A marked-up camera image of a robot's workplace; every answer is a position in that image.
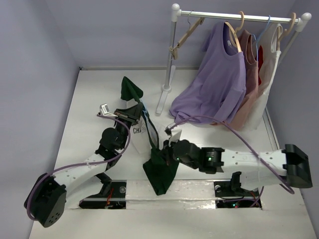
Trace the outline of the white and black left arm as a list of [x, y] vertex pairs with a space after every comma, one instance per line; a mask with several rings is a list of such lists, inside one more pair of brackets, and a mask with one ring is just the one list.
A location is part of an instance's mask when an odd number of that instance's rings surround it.
[[93, 185], [93, 191], [100, 197], [110, 192], [105, 181], [105, 171], [113, 167], [131, 142], [130, 128], [141, 117], [143, 104], [109, 112], [106, 104], [100, 105], [97, 116], [114, 121], [114, 126], [102, 132], [97, 150], [82, 163], [62, 166], [38, 177], [24, 207], [28, 217], [43, 227], [52, 226], [62, 216], [69, 193], [92, 177], [101, 178]]

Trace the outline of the white and green t shirt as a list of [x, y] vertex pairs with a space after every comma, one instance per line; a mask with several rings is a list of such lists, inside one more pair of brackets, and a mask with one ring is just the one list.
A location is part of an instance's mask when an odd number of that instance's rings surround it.
[[178, 169], [178, 162], [170, 159], [168, 143], [160, 147], [159, 133], [151, 120], [150, 114], [141, 98], [143, 91], [128, 77], [124, 76], [121, 82], [121, 100], [127, 107], [142, 104], [139, 123], [131, 130], [131, 142], [139, 153], [150, 150], [150, 159], [143, 164], [143, 170], [156, 195], [164, 195], [171, 186]]

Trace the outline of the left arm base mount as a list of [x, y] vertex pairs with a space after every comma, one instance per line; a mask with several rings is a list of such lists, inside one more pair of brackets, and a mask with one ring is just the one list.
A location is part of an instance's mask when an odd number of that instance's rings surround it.
[[95, 176], [102, 183], [99, 193], [86, 197], [79, 202], [81, 209], [126, 209], [127, 181], [113, 181], [105, 173]]

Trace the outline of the light blue wire hanger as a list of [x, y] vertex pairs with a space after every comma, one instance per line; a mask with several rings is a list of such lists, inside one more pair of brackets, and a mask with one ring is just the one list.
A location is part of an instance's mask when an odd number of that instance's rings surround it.
[[152, 149], [156, 149], [157, 151], [160, 150], [160, 144], [159, 144], [159, 134], [158, 131], [154, 125], [154, 123], [152, 122], [151, 118], [150, 118], [150, 114], [145, 106], [145, 104], [143, 103], [144, 108], [142, 111], [142, 118], [145, 122], [145, 126], [146, 126], [146, 131], [147, 131], [147, 135], [148, 135], [148, 139], [151, 145]]

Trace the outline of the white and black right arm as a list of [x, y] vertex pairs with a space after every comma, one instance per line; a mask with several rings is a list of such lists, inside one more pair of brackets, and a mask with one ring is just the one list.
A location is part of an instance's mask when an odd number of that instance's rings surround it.
[[230, 174], [229, 189], [234, 195], [283, 182], [292, 188], [313, 186], [309, 157], [294, 144], [258, 156], [220, 147], [198, 147], [185, 139], [165, 140], [164, 148], [170, 161], [206, 174]]

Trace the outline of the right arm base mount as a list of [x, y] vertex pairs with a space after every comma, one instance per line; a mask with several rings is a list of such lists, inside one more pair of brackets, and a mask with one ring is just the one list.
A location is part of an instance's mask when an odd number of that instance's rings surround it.
[[243, 189], [240, 182], [241, 174], [235, 172], [229, 180], [214, 181], [216, 208], [262, 208], [259, 190]]

